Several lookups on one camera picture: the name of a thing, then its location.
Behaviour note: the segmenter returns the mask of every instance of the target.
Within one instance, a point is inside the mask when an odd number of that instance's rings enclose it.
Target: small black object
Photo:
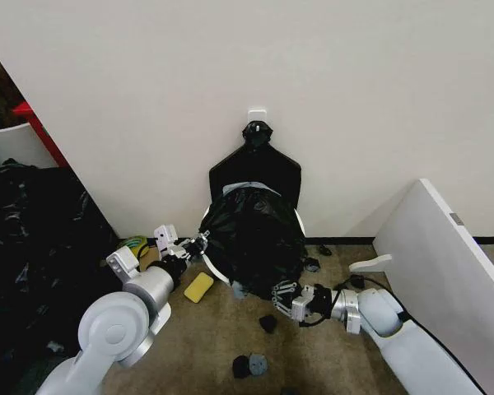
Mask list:
[[[304,269],[308,272],[318,272],[320,270],[319,260],[311,257],[304,259]]]
[[[235,379],[244,379],[250,376],[249,357],[246,355],[237,356],[232,361],[232,373]]]
[[[259,322],[263,330],[267,333],[273,333],[274,328],[277,327],[277,319],[272,314],[262,317],[259,319]]]
[[[349,282],[352,286],[354,286],[355,288],[358,288],[359,290],[364,289],[364,277],[363,276],[359,276],[358,274],[352,274],[349,277]]]
[[[323,244],[319,245],[319,253],[321,255],[324,255],[325,257],[330,257],[331,255],[333,255],[331,250]]]

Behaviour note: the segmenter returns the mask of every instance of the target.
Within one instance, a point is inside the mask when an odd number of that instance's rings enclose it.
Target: white bracket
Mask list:
[[[253,121],[264,121],[267,123],[267,110],[262,108],[252,108],[247,113],[247,123]]]
[[[368,261],[355,262],[349,265],[351,273],[356,272],[383,272],[388,263],[392,261],[392,256],[387,253]]]

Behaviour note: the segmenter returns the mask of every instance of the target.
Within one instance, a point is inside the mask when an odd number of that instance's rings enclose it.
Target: yellow sponge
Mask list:
[[[186,290],[184,290],[184,295],[192,300],[194,303],[198,303],[205,292],[214,284],[214,279],[206,273],[199,273],[194,281],[190,283]]]

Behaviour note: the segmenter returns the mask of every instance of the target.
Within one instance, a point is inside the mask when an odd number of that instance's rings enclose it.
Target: trash piece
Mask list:
[[[331,250],[323,244],[319,245],[318,250],[320,255],[324,255],[325,257],[330,257],[331,255],[333,255]]]
[[[214,279],[207,273],[201,272],[196,276],[196,278],[194,278],[190,285],[187,286],[187,289],[184,290],[183,295],[192,300],[194,303],[198,303],[212,284],[214,284]]]
[[[148,246],[148,239],[146,236],[130,237],[119,243],[117,247],[121,248],[124,245],[126,245],[129,249],[132,250],[133,255],[135,255],[137,259],[139,259],[140,257],[144,257],[147,254],[147,252],[150,250],[150,247]]]
[[[260,376],[267,372],[268,363],[265,355],[251,354],[249,357],[249,370],[253,376]]]
[[[304,269],[308,272],[319,272],[320,271],[320,262],[315,258],[306,258],[304,260]]]
[[[263,330],[267,333],[273,333],[274,328],[277,327],[277,319],[272,314],[262,317],[259,319],[259,322]]]
[[[236,299],[243,300],[247,297],[247,294],[249,293],[245,290],[244,286],[242,286],[238,281],[233,281],[231,287],[232,287],[232,293],[234,294],[234,297]]]
[[[232,373],[235,379],[244,379],[250,376],[249,358],[245,355],[237,356],[232,361]]]

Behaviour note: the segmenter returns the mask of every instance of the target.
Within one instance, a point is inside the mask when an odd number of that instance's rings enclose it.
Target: white board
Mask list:
[[[9,158],[41,169],[57,167],[55,160],[28,123],[0,129],[0,165]]]
[[[427,179],[418,180],[373,245],[408,311],[494,394],[494,265]]]

